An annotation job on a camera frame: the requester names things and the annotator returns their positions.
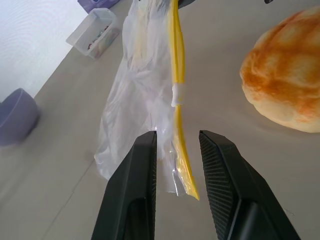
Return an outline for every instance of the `bread roll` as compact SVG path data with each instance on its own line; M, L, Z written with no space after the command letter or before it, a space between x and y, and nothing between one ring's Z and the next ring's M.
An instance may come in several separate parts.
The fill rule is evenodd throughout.
M247 100L268 119L320 132L320 6L264 33L241 70Z

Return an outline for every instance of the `plastic container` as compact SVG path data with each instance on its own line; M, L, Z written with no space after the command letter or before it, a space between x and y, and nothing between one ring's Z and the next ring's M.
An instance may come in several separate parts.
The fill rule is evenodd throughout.
M85 56L97 59L121 32L116 15L107 8L95 8L66 42Z
M40 116L35 100L22 88L0 104L0 146L16 144L36 126Z
M78 3L87 13L90 13L92 9L109 9L117 2L119 2L119 0L78 0Z

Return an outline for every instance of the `purple object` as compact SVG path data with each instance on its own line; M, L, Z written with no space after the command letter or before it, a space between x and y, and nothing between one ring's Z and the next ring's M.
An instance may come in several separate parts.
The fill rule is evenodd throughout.
M78 3L87 13L90 13L92 9L110 9L117 2L119 2L119 0L78 0Z
M0 104L0 146L23 141L35 127L40 111L35 100L22 88Z

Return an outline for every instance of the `ziplock bag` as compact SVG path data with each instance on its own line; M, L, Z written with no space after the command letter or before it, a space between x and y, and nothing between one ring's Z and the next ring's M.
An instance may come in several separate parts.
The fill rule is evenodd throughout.
M123 23L123 58L102 114L95 161L109 179L136 138L157 132L157 189L199 199L181 107L185 52L178 0L133 0Z

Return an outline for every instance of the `white wall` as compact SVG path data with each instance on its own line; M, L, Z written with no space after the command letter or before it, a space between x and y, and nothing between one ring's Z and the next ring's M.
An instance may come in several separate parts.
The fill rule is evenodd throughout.
M0 102L17 88L37 94L71 49L66 39L86 15L77 0L1 1Z

